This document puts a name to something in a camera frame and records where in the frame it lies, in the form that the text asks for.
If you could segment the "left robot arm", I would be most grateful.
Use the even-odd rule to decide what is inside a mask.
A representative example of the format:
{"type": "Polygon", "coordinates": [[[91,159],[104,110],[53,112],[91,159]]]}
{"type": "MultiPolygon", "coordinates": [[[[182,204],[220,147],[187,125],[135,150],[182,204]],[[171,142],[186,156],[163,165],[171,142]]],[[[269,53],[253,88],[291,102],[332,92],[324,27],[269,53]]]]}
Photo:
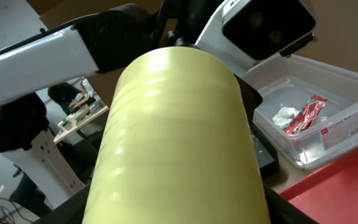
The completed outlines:
{"type": "Polygon", "coordinates": [[[257,23],[250,1],[225,1],[192,47],[159,45],[169,18],[135,4],[82,16],[0,50],[0,152],[46,153],[37,91],[121,69],[89,188],[84,223],[269,223],[250,127],[262,102],[229,42],[257,23]]]}

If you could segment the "yellow plastic cup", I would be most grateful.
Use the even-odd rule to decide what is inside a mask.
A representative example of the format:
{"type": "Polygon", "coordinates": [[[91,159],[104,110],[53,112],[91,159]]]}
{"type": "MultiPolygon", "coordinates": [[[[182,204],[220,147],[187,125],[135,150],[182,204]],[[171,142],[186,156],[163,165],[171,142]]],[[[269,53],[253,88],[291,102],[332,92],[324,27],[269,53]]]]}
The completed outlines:
{"type": "Polygon", "coordinates": [[[166,47],[126,67],[83,222],[270,222],[241,91],[225,64],[166,47]]]}

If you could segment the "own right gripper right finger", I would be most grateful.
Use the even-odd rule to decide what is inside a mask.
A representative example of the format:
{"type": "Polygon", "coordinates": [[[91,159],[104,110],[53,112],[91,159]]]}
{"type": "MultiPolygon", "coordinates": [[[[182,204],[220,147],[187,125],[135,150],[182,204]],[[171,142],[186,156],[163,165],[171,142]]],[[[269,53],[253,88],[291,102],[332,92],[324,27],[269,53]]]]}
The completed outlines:
{"type": "Polygon", "coordinates": [[[264,184],[271,224],[318,224],[264,184]]]}

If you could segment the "red snack wrapper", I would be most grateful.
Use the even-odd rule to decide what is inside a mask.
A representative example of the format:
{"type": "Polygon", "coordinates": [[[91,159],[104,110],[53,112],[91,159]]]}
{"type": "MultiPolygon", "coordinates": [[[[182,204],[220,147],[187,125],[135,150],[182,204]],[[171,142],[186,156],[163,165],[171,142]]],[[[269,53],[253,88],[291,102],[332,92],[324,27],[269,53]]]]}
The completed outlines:
{"type": "Polygon", "coordinates": [[[295,135],[308,129],[327,102],[327,98],[313,95],[292,121],[284,127],[284,132],[295,135]]]}

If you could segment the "white tissue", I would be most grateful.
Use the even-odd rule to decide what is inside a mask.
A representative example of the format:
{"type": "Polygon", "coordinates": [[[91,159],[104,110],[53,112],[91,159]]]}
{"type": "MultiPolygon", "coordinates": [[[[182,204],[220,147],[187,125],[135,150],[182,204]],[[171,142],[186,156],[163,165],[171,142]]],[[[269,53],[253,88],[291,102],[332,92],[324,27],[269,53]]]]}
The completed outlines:
{"type": "Polygon", "coordinates": [[[272,118],[273,123],[279,128],[283,129],[285,126],[291,123],[293,118],[299,113],[295,108],[283,107],[272,118]]]}

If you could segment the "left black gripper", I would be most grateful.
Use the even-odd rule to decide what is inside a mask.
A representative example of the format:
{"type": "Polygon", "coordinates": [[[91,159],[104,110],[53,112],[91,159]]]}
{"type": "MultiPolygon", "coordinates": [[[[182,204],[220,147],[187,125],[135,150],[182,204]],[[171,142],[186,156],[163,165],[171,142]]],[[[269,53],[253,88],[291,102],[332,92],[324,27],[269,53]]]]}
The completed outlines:
{"type": "Polygon", "coordinates": [[[237,75],[234,76],[241,90],[242,102],[247,114],[248,124],[252,126],[254,111],[263,102],[263,98],[255,88],[250,86],[237,75]]]}

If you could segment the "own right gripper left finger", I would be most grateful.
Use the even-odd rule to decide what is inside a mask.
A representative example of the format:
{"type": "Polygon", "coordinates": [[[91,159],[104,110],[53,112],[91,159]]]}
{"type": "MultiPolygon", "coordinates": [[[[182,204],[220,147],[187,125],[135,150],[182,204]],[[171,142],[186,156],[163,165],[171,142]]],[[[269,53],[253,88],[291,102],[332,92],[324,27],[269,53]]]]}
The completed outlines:
{"type": "Polygon", "coordinates": [[[88,184],[46,216],[33,222],[33,224],[81,224],[90,187],[90,184],[88,184]]]}

